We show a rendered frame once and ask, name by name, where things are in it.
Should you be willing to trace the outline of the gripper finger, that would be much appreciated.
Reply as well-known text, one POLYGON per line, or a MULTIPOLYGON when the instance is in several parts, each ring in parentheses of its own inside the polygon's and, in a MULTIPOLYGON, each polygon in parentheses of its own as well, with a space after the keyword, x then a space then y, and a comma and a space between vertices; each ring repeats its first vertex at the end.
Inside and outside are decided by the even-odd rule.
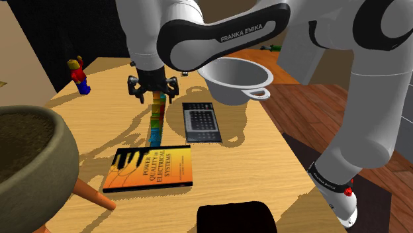
POLYGON ((167 84, 167 95, 169 97, 169 102, 172 103, 173 98, 179 95, 179 84, 175 76, 166 80, 167 84))
POLYGON ((135 86, 139 83, 139 79, 137 77, 134 77, 133 75, 128 76, 128 93, 129 95, 134 95, 136 98, 138 98, 141 102, 141 104, 144 103, 144 94, 145 94, 145 88, 144 87, 139 87, 135 88, 135 86))

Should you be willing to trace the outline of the multicoloured block tower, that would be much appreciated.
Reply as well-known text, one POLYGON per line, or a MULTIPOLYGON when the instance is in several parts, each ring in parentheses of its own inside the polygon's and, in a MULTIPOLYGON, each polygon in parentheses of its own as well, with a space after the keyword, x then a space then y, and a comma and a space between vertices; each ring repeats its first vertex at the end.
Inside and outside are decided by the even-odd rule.
POLYGON ((158 147, 161 145, 163 132, 163 119, 165 113, 166 96, 160 91, 153 92, 152 115, 150 117, 150 146, 158 147))

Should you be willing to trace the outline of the black calculator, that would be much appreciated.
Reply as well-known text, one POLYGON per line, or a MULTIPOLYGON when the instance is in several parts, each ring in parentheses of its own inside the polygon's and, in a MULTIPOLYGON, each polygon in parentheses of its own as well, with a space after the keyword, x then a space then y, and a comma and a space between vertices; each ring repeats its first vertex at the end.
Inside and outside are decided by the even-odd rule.
POLYGON ((212 103, 182 103, 187 143, 222 142, 212 103))

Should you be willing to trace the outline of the red yellow blue toy figure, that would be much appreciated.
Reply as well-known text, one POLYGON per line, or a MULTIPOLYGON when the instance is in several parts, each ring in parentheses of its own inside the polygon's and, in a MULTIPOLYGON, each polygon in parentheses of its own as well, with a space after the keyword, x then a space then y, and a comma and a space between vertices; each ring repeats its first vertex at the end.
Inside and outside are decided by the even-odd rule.
POLYGON ((89 94, 91 88, 87 84, 87 76, 83 71, 83 58, 77 56, 76 60, 68 60, 67 65, 70 69, 71 80, 76 84, 79 93, 81 95, 89 94))

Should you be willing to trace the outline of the orange book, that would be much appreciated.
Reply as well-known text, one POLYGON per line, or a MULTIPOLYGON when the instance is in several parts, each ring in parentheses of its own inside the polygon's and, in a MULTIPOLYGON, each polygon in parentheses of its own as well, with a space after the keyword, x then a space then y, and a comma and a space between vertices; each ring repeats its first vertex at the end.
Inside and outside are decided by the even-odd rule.
POLYGON ((103 192, 188 187, 192 184, 190 145, 119 148, 103 184, 103 192))

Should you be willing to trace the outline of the light wooden table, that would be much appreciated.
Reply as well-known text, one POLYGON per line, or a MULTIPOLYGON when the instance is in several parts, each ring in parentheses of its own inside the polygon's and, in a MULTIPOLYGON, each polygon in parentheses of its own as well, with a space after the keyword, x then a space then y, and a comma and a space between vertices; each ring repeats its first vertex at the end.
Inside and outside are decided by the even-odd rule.
MULTIPOLYGON (((86 70, 92 88, 67 85, 46 107, 60 114, 79 148, 79 176, 101 189, 118 148, 147 146, 152 95, 127 91, 126 58, 98 58, 86 70)), ((260 201, 278 233, 346 233, 261 104, 214 103, 221 143, 191 146, 193 185, 111 193, 107 211, 71 197, 48 222, 52 233, 196 233, 203 205, 260 201)))

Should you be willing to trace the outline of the olive planter on wooden legs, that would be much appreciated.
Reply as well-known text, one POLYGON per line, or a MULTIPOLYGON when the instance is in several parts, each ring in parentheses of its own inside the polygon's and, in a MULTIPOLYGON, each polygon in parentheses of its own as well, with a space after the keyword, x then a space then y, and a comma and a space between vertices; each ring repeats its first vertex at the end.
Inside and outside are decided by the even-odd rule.
POLYGON ((0 233, 43 232, 72 193, 115 209, 78 175, 77 144, 58 113, 38 106, 0 107, 0 233))

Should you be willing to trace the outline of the black cylinder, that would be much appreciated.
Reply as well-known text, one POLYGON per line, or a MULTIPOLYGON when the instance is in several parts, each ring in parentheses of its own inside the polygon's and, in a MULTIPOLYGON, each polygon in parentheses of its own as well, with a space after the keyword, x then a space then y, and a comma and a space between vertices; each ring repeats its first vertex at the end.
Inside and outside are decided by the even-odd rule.
POLYGON ((199 207, 197 233, 278 233, 278 231, 268 206, 260 201, 249 201, 199 207))

